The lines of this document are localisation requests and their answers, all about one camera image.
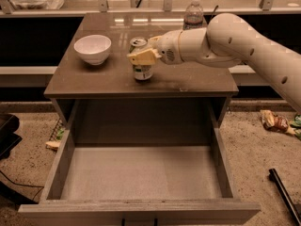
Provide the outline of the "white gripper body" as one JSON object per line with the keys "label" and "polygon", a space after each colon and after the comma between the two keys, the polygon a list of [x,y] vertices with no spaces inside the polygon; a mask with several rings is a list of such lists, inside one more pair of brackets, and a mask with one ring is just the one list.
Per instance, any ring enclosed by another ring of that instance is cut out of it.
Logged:
{"label": "white gripper body", "polygon": [[161,55],[161,60],[167,65],[182,63],[179,49],[181,33],[181,30],[169,31],[156,42],[156,48]]}

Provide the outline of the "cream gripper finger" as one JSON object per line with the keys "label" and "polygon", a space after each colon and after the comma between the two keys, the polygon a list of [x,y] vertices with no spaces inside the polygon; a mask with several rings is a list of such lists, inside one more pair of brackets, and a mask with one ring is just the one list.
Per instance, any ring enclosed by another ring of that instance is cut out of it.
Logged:
{"label": "cream gripper finger", "polygon": [[133,51],[128,54],[127,57],[133,65],[151,66],[154,65],[162,56],[156,49],[149,48],[141,51]]}
{"label": "cream gripper finger", "polygon": [[148,46],[152,49],[158,48],[158,41],[161,39],[160,36],[151,37],[148,39]]}

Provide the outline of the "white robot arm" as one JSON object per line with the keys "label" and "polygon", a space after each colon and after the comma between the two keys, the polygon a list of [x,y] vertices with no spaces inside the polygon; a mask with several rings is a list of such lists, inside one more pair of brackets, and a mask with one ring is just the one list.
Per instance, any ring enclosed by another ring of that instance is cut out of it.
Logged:
{"label": "white robot arm", "polygon": [[289,105],[301,111],[301,55],[260,34],[242,18],[218,14],[202,28],[173,30],[147,40],[127,55],[134,65],[157,60],[174,65],[194,61],[230,68],[245,61]]}

